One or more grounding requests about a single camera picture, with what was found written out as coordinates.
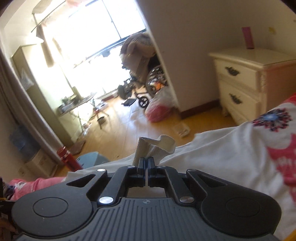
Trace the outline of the pink bag in plastic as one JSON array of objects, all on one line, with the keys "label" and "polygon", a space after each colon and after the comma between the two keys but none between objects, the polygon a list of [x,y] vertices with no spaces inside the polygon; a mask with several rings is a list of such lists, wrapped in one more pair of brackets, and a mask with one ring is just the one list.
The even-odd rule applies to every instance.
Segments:
[{"label": "pink bag in plastic", "polygon": [[145,110],[145,116],[151,123],[160,122],[171,114],[175,105],[170,88],[165,86],[155,94]]}]

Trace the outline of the blue water jug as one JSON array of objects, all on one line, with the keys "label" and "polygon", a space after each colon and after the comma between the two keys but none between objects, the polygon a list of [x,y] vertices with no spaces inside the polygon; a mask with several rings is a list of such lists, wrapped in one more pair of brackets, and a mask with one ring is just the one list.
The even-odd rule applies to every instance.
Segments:
[{"label": "blue water jug", "polygon": [[39,143],[24,126],[18,126],[10,134],[9,140],[18,149],[25,163],[31,161],[41,149]]}]

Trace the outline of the small plastic tray on floor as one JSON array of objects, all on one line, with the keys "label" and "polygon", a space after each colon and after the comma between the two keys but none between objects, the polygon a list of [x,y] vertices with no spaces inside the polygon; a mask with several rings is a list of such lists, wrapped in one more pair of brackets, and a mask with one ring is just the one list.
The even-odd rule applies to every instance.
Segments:
[{"label": "small plastic tray on floor", "polygon": [[173,129],[175,133],[181,138],[188,136],[191,131],[185,123],[178,123],[173,127]]}]

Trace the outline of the cream two-drawer nightstand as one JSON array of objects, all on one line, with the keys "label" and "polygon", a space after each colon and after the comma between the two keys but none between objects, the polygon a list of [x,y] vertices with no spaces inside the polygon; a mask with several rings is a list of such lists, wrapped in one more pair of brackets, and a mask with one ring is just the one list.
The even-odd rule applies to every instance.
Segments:
[{"label": "cream two-drawer nightstand", "polygon": [[295,55],[269,49],[211,52],[222,113],[236,124],[255,120],[295,92]]}]

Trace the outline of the white sweatshirt orange bear outline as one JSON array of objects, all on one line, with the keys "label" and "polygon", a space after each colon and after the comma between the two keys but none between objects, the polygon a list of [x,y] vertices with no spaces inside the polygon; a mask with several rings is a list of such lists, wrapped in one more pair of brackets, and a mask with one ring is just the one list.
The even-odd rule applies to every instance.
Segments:
[{"label": "white sweatshirt orange bear outline", "polygon": [[244,123],[234,128],[203,132],[181,147],[162,135],[141,138],[134,154],[100,166],[70,172],[67,180],[99,168],[114,172],[135,165],[140,154],[153,156],[157,164],[179,172],[197,169],[221,179],[265,193],[281,206],[282,217],[275,235],[283,240],[295,230],[295,121],[277,132]]}]

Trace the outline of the pink cup on nightstand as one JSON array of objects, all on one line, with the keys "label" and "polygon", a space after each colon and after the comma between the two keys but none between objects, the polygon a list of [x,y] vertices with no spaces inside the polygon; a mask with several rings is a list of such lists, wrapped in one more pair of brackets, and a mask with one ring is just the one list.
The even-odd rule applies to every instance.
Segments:
[{"label": "pink cup on nightstand", "polygon": [[241,28],[245,45],[247,49],[254,49],[254,42],[253,42],[253,37],[251,33],[251,28],[250,27],[242,27]]}]

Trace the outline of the beige curtain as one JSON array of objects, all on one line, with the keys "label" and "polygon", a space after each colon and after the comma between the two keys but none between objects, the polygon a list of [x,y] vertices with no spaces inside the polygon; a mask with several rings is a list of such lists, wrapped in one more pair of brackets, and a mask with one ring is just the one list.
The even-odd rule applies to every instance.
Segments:
[{"label": "beige curtain", "polygon": [[54,162],[62,165],[57,151],[64,145],[35,107],[3,50],[1,50],[1,95],[17,122],[26,127]]}]

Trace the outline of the folding table by window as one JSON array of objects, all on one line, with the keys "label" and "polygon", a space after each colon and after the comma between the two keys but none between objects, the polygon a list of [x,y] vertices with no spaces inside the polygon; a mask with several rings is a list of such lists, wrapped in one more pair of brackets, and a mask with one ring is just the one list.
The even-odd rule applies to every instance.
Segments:
[{"label": "folding table by window", "polygon": [[96,92],[92,92],[90,95],[86,97],[82,97],[77,88],[72,88],[73,95],[70,97],[65,97],[62,99],[62,104],[56,108],[56,113],[58,116],[64,116],[66,114],[71,114],[72,116],[75,116],[79,120],[79,124],[81,126],[82,135],[86,135],[88,132],[88,129],[90,128],[91,124],[89,124],[89,121],[87,120],[85,124],[82,124],[82,118],[79,116],[79,111],[77,111],[77,114],[74,113],[74,110],[89,103],[92,106],[92,115],[97,118],[97,122],[99,124],[100,129],[102,129],[102,123],[100,122],[100,117],[98,116],[99,113],[102,113],[104,116],[109,117],[109,114],[107,114],[104,110],[107,107],[107,102],[103,101],[102,99],[96,98]]}]

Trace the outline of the wheelchair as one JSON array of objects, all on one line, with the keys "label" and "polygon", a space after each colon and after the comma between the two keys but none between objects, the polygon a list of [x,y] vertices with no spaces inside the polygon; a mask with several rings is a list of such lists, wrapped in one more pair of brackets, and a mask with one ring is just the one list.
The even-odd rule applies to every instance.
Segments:
[{"label": "wheelchair", "polygon": [[118,95],[124,100],[124,106],[138,102],[141,108],[149,105],[151,98],[165,86],[168,81],[158,59],[156,49],[146,32],[130,35],[120,50],[122,69],[128,70],[130,78],[117,88]]}]

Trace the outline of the pink floral bed blanket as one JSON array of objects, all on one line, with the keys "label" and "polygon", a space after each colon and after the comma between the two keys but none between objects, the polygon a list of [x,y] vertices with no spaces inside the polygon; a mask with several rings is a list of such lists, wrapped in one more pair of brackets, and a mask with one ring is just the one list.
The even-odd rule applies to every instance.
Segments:
[{"label": "pink floral bed blanket", "polygon": [[134,154],[102,168],[114,172],[149,157],[159,166],[198,169],[263,192],[278,180],[295,197],[295,96],[253,121],[198,133],[183,146],[167,135],[141,137]]}]

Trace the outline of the light blue plastic stool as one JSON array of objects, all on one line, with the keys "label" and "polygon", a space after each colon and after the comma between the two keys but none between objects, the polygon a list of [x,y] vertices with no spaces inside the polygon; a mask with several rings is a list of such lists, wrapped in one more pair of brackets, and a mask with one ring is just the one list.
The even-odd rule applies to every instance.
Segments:
[{"label": "light blue plastic stool", "polygon": [[97,165],[101,165],[109,162],[109,160],[105,156],[99,154],[98,152],[90,152],[90,153],[81,155],[76,159],[76,161],[82,167],[82,169],[87,169],[93,166],[97,166]]}]

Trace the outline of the cardboard box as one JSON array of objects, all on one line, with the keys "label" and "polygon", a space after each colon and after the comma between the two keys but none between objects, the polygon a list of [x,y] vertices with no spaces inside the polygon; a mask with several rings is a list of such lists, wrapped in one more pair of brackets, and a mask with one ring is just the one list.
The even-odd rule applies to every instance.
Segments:
[{"label": "cardboard box", "polygon": [[25,163],[25,166],[35,175],[42,178],[51,178],[57,171],[58,165],[42,149]]}]

